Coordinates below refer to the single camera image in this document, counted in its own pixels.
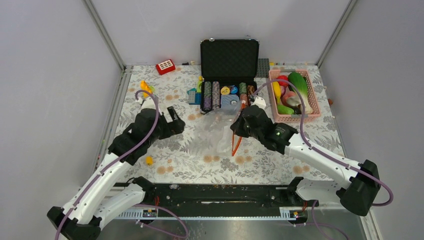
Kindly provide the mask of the yellow toy banana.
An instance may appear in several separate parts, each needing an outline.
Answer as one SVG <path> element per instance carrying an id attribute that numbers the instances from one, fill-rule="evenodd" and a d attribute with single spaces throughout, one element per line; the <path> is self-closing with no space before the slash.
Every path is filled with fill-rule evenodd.
<path id="1" fill-rule="evenodd" d="M 272 82 L 272 90 L 273 90 L 273 93 L 274 93 L 276 104 L 281 105 L 282 104 L 281 103 L 282 92 L 281 92 L 280 84 L 277 80 L 274 80 Z"/>

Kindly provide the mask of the clear orange-zip bag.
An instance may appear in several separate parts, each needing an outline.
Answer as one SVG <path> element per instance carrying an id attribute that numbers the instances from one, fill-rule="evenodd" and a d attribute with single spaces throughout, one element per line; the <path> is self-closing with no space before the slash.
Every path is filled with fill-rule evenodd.
<path id="1" fill-rule="evenodd" d="M 241 110 L 242 104 L 238 102 L 206 113 L 195 125 L 190 153 L 196 156 L 231 157 L 235 146 L 231 125 Z"/>

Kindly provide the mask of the pink toy peach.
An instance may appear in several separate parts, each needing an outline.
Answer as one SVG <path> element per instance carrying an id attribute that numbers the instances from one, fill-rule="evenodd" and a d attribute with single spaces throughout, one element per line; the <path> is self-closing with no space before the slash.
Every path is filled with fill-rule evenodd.
<path id="1" fill-rule="evenodd" d="M 287 91 L 284 96 L 281 97 L 281 102 L 285 106 L 296 106 L 295 98 L 297 97 L 296 93 L 293 91 Z"/>

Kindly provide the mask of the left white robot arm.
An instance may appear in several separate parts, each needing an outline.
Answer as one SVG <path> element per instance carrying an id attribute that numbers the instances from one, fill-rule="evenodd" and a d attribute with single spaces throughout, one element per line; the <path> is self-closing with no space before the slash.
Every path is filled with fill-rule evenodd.
<path id="1" fill-rule="evenodd" d="M 156 185 L 144 177 L 135 178 L 123 191 L 104 201 L 115 183 L 144 156 L 157 140 L 184 131 L 185 122 L 172 106 L 163 112 L 156 97 L 141 101 L 134 122 L 114 138 L 97 170 L 64 206 L 53 206 L 47 213 L 56 228 L 55 238 L 95 240 L 115 217 L 133 205 L 152 204 Z"/>

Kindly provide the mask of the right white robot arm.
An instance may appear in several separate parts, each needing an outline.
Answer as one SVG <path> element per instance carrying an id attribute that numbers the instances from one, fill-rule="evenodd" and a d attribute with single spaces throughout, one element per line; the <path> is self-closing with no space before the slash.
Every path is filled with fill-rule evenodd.
<path id="1" fill-rule="evenodd" d="M 330 177 L 330 181 L 300 178 L 287 191 L 287 201 L 293 206 L 305 200 L 340 203 L 358 216 L 366 216 L 381 189 L 377 165 L 370 161 L 358 162 L 337 155 L 311 142 L 296 128 L 286 123 L 274 123 L 263 109 L 264 100 L 241 110 L 230 129 L 239 137 L 252 137 L 266 149 L 301 160 Z"/>

